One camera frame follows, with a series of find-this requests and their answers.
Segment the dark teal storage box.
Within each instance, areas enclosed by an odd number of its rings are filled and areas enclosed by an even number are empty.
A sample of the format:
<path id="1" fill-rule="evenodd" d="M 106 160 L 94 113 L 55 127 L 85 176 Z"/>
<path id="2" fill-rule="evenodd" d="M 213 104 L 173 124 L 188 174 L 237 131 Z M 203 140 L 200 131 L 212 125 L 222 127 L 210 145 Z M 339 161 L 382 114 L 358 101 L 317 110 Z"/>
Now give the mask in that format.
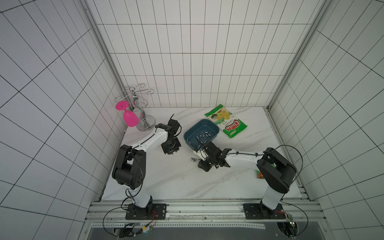
<path id="1" fill-rule="evenodd" d="M 187 145 L 195 151 L 202 148 L 205 144 L 213 141 L 219 131 L 219 127 L 213 122 L 208 119 L 202 119 L 184 133 L 184 140 Z M 209 133 L 209 136 L 211 136 L 210 139 L 207 138 L 205 132 Z"/>

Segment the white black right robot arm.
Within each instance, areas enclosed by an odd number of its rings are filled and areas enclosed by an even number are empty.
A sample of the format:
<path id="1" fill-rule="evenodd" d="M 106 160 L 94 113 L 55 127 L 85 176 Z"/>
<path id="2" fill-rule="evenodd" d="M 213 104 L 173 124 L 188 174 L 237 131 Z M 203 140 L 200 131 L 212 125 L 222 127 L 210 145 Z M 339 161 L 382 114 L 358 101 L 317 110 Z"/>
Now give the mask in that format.
<path id="1" fill-rule="evenodd" d="M 219 149 L 209 142 L 195 147 L 194 154 L 201 160 L 198 167 L 209 172 L 212 167 L 243 167 L 259 171 L 268 187 L 258 204 L 243 204 L 246 219 L 285 219 L 280 201 L 290 190 L 296 179 L 297 168 L 281 155 L 277 149 L 267 148 L 260 153 L 242 153 L 232 149 Z"/>

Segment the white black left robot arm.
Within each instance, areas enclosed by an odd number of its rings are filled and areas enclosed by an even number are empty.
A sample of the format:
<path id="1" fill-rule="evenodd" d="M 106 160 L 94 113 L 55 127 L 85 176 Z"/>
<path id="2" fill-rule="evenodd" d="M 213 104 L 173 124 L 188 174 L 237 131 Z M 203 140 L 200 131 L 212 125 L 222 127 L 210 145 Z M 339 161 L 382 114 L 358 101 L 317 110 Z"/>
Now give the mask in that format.
<path id="1" fill-rule="evenodd" d="M 127 206 L 129 216 L 147 219 L 153 214 L 153 198 L 144 187 L 147 154 L 161 147 L 165 155 L 177 152 L 181 143 L 178 131 L 182 127 L 177 120 L 155 125 L 155 130 L 138 143 L 122 145 L 112 170 L 112 178 L 125 186 L 126 196 L 133 202 Z"/>

